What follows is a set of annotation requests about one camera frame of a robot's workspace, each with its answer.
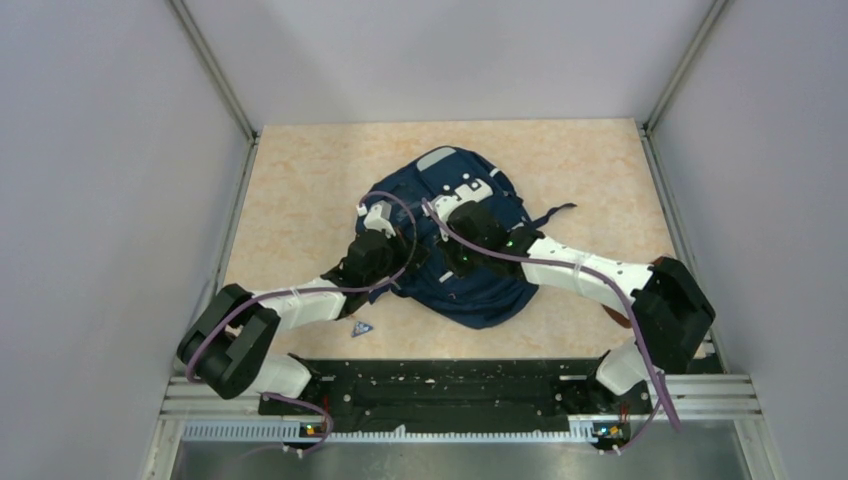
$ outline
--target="small tag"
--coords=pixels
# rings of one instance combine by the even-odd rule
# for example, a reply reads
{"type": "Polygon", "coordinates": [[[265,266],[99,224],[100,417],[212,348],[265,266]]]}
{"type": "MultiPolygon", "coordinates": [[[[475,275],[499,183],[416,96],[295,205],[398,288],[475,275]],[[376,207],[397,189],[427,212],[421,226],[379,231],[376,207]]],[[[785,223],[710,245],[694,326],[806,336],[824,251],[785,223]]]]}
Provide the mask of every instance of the small tag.
{"type": "Polygon", "coordinates": [[[368,325],[367,323],[362,323],[359,320],[356,321],[356,325],[353,326],[353,332],[351,332],[351,338],[356,338],[360,335],[364,335],[371,330],[374,330],[374,327],[368,325]]]}

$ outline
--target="gray wall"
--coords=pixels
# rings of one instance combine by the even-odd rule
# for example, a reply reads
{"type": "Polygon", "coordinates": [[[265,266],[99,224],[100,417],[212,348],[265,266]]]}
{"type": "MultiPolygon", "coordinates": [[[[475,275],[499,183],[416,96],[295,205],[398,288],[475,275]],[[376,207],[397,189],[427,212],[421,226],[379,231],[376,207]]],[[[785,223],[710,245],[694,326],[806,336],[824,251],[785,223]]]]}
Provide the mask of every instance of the gray wall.
{"type": "Polygon", "coordinates": [[[245,143],[163,1],[0,3],[4,479],[136,478],[245,143]]]}
{"type": "Polygon", "coordinates": [[[736,2],[658,133],[791,478],[845,478],[848,2],[736,2]]]}
{"type": "Polygon", "coordinates": [[[646,118],[710,0],[188,0],[253,124],[646,118]]]}

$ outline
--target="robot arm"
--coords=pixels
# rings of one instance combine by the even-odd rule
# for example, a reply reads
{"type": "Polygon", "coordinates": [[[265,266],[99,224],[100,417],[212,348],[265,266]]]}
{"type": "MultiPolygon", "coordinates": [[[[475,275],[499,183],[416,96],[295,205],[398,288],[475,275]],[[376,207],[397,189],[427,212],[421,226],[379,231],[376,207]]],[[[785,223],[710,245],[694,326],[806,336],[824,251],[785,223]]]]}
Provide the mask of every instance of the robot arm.
{"type": "MultiPolygon", "coordinates": [[[[653,367],[666,373],[686,372],[715,312],[683,264],[671,258],[655,264],[625,263],[573,249],[529,226],[507,230],[480,203],[491,195],[492,189],[484,181],[469,180],[434,199],[433,206],[427,205],[425,211],[474,245],[529,262],[479,253],[451,239],[443,229],[439,248],[454,274],[462,277],[486,267],[530,283],[565,288],[624,313],[616,292],[589,272],[601,273],[626,293],[653,367]],[[576,268],[546,262],[567,262],[576,268]]],[[[407,271],[413,270],[428,255],[421,245],[412,248],[412,242],[392,228],[390,209],[387,202],[377,202],[370,210],[363,207],[360,215],[366,217],[366,230],[357,235],[347,256],[334,268],[292,288],[291,295],[250,305],[229,323],[229,327],[241,329],[237,336],[227,333],[210,341],[222,319],[261,295],[238,285],[224,287],[186,333],[178,357],[188,364],[198,356],[196,374],[224,399],[244,391],[275,391],[298,397],[311,374],[291,356],[268,355],[274,336],[306,323],[350,315],[367,301],[367,290],[361,287],[374,285],[404,266],[407,271]],[[208,347],[198,354],[203,342],[209,342],[208,347]]],[[[626,342],[602,358],[591,381],[616,396],[624,394],[649,377],[642,353],[635,343],[626,342]]]]}
{"type": "Polygon", "coordinates": [[[422,246],[413,249],[411,241],[380,221],[388,215],[380,208],[367,218],[366,230],[356,236],[335,267],[288,289],[288,295],[266,297],[267,292],[248,292],[237,284],[222,288],[183,337],[178,358],[188,365],[198,356],[195,374],[223,399],[245,391],[300,396],[312,375],[294,357],[268,354],[274,337],[307,323],[350,315],[368,300],[368,291],[362,287],[404,267],[407,272],[414,270],[426,258],[422,246]],[[229,321],[231,331],[215,336],[219,324],[252,298],[260,300],[229,321]],[[232,330],[240,331],[236,335],[232,330]],[[208,346],[200,351],[204,342],[208,346]]]}
{"type": "MultiPolygon", "coordinates": [[[[484,181],[475,179],[463,187],[437,197],[425,208],[461,238],[489,251],[484,254],[469,248],[442,228],[440,249],[454,274],[462,277],[486,267],[533,284],[571,290],[625,313],[622,300],[598,274],[605,276],[625,293],[653,367],[666,373],[686,373],[715,311],[681,262],[661,257],[653,264],[626,263],[568,247],[529,226],[519,224],[507,230],[480,203],[491,195],[484,181]],[[505,257],[526,260],[519,263],[505,257]]],[[[602,358],[593,380],[619,396],[648,379],[645,363],[639,347],[628,341],[602,358]]]]}

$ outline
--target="metal floor panel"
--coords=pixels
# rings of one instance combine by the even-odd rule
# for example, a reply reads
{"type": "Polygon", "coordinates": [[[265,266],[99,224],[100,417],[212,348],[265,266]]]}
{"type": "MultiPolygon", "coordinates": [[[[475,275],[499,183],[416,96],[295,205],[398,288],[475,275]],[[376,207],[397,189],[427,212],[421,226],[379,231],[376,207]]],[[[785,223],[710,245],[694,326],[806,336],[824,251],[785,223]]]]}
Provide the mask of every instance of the metal floor panel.
{"type": "Polygon", "coordinates": [[[750,477],[733,422],[687,424],[675,434],[651,425],[624,455],[600,456],[588,445],[564,444],[328,444],[298,460],[265,451],[239,460],[256,444],[184,442],[172,480],[551,480],[750,477]]]}

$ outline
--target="navy blue backpack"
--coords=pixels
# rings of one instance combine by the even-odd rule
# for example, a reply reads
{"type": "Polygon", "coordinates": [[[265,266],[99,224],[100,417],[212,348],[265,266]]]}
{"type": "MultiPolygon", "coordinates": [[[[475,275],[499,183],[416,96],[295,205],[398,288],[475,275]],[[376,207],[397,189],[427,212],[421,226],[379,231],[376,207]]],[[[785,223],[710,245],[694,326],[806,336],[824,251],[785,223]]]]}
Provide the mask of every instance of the navy blue backpack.
{"type": "MultiPolygon", "coordinates": [[[[418,242],[426,246],[430,255],[424,264],[411,274],[398,279],[392,292],[400,297],[411,297],[466,327],[493,327],[520,312],[533,298],[538,286],[515,278],[500,277],[486,268],[477,268],[463,278],[450,274],[444,256],[436,247],[439,228],[421,208],[421,198],[429,200],[444,193],[444,186],[452,189],[466,183],[463,178],[479,178],[492,187],[492,196],[480,203],[488,208],[497,221],[507,229],[519,223],[538,228],[565,204],[552,208],[543,217],[531,221],[524,209],[523,201],[506,175],[485,158],[458,147],[439,147],[422,155],[409,165],[389,175],[371,187],[371,191],[390,192],[403,200],[413,211],[418,226],[418,242]]],[[[368,208],[378,201],[388,199],[369,198],[368,208]]],[[[398,226],[407,238],[412,238],[413,227],[406,212],[395,205],[392,207],[393,225],[398,226]]],[[[364,217],[356,223],[356,231],[365,230],[364,217]]],[[[389,287],[371,293],[373,303],[389,287]]]]}

